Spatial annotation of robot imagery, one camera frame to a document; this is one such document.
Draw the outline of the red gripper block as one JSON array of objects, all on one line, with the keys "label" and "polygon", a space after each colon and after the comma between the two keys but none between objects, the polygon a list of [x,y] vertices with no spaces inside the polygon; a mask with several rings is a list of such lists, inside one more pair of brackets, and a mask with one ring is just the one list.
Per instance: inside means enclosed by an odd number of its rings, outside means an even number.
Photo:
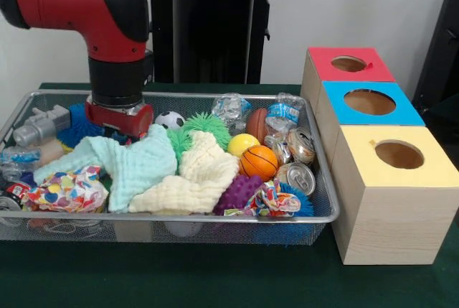
[{"label": "red gripper block", "polygon": [[132,108],[105,108],[86,102],[85,112],[90,122],[132,137],[146,133],[153,121],[153,108],[146,103]]}]

